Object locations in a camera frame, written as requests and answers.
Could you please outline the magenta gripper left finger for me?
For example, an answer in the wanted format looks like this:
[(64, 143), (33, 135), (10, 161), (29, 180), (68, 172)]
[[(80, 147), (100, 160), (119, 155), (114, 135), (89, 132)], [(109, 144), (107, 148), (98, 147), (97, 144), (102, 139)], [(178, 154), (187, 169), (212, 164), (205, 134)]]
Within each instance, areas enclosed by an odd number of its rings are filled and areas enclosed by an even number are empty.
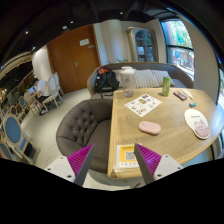
[(94, 154), (94, 145), (91, 144), (67, 157), (68, 162), (75, 174), (74, 183), (76, 185), (83, 185)]

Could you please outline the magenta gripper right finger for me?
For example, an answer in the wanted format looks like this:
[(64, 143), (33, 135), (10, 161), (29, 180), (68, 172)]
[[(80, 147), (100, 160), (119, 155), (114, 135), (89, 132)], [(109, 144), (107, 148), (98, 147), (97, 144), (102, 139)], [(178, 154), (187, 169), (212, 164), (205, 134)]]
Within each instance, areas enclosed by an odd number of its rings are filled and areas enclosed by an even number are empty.
[(140, 144), (135, 144), (134, 154), (137, 158), (144, 182), (150, 184), (154, 181), (154, 173), (162, 156)]

